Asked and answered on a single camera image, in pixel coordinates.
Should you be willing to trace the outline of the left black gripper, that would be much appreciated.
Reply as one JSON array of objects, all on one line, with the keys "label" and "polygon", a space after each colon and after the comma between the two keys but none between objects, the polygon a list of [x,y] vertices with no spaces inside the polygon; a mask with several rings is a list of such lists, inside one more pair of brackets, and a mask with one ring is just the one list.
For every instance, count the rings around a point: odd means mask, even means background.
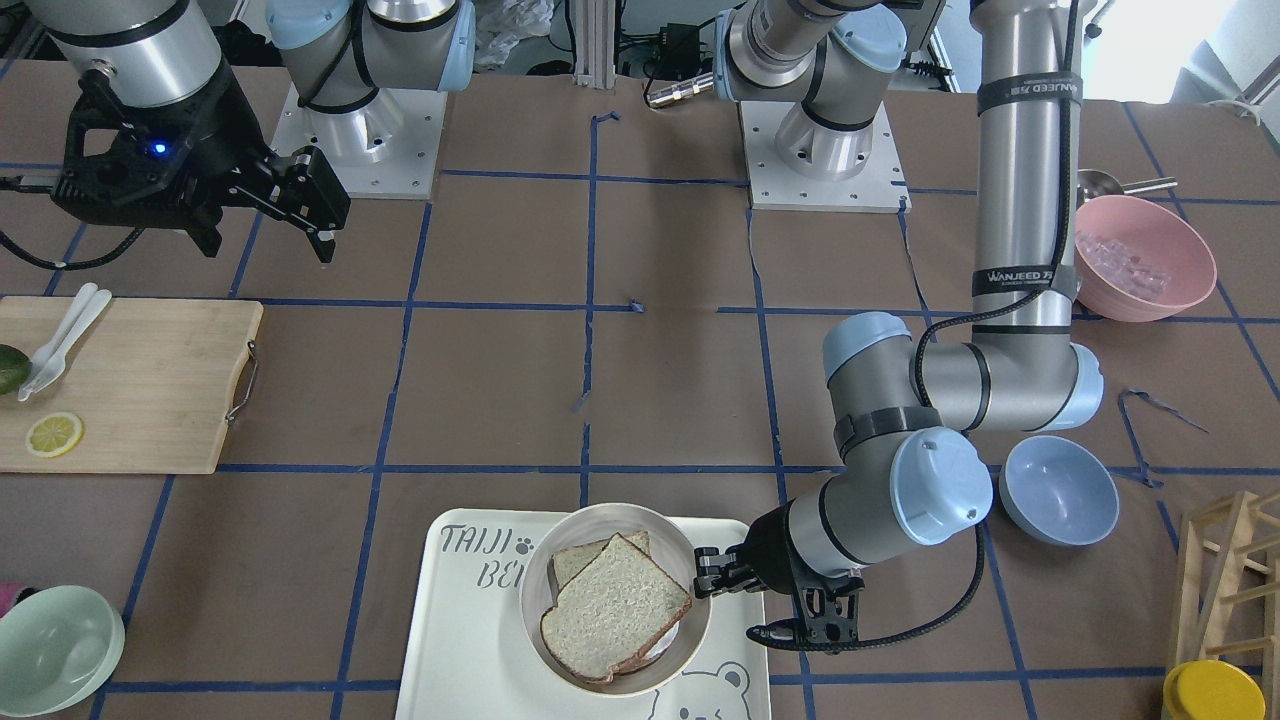
[{"label": "left black gripper", "polygon": [[696,547],[695,596],[767,588],[788,596],[795,616],[753,626],[749,639],[763,646],[856,646],[863,579],[849,570],[828,577],[809,568],[788,533],[790,509],[785,505],[754,521],[741,544]]}]

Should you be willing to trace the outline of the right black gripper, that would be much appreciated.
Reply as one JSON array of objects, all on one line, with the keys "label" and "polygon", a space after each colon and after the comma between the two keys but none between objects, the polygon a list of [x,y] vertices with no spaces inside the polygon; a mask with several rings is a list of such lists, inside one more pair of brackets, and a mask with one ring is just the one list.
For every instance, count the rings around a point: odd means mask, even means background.
[{"label": "right black gripper", "polygon": [[328,264],[351,197],[323,150],[307,145],[282,160],[264,141],[232,70],[215,70],[191,96],[133,108],[102,70],[86,70],[67,128],[52,201],[96,225],[184,231],[205,258],[221,249],[224,206],[269,199],[285,169],[285,220]]}]

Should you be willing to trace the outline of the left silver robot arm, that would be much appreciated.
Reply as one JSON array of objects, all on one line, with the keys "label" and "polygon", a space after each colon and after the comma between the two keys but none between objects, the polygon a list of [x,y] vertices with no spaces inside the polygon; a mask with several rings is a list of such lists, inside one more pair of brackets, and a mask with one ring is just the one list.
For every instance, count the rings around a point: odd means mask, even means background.
[{"label": "left silver robot arm", "polygon": [[[984,432],[1088,423],[1100,407],[1097,356],[1071,337],[1082,141],[1082,54],[1091,1],[973,1],[980,36],[975,241],[968,313],[920,334],[890,313],[858,313],[822,346],[840,470],[756,519],[727,550],[700,548],[701,598],[771,591],[794,615],[751,626],[772,650],[842,653],[902,643],[952,621],[988,559],[995,482],[973,445]],[[865,638],[863,574],[873,565],[973,539],[960,598],[905,632]]]}]

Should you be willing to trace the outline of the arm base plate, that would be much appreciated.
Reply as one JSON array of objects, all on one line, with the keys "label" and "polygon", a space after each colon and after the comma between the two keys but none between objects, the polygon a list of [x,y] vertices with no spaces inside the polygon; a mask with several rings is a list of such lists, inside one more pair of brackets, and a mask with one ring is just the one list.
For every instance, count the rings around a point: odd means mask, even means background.
[{"label": "arm base plate", "polygon": [[739,104],[751,206],[758,210],[888,213],[913,201],[884,106],[872,124],[837,132],[797,102]]},{"label": "arm base plate", "polygon": [[384,88],[344,115],[301,109],[291,86],[270,146],[319,146],[352,199],[429,200],[449,94]]}]

